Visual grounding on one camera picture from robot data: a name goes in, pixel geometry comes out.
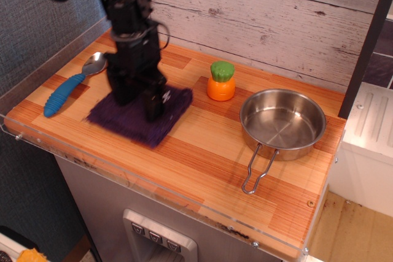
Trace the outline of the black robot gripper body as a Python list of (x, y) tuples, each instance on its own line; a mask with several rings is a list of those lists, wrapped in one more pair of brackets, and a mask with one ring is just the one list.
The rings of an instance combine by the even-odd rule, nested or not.
[(167, 79), (158, 69), (161, 60), (161, 47), (158, 37), (158, 26), (150, 25), (143, 31), (135, 33), (115, 33), (111, 31), (117, 51), (107, 53), (107, 69), (118, 69), (130, 78), (144, 84), (144, 89), (166, 84)]

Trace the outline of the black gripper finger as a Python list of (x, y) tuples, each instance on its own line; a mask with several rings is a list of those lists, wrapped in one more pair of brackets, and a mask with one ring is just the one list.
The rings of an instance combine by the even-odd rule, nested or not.
[(165, 84), (148, 87), (142, 94), (147, 121), (154, 121), (164, 113), (165, 102), (170, 97), (170, 90)]
[(144, 90), (144, 84), (141, 81), (130, 78), (116, 68), (107, 70), (107, 78), (114, 100), (120, 106), (129, 104)]

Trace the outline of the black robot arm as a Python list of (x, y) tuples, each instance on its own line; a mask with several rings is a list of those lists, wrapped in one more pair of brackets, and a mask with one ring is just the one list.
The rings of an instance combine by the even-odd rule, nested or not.
[(141, 98), (149, 121), (164, 111), (166, 78), (158, 70), (159, 22), (151, 19), (151, 0), (101, 0), (112, 25), (115, 53), (107, 53), (107, 77), (115, 101), (125, 106)]

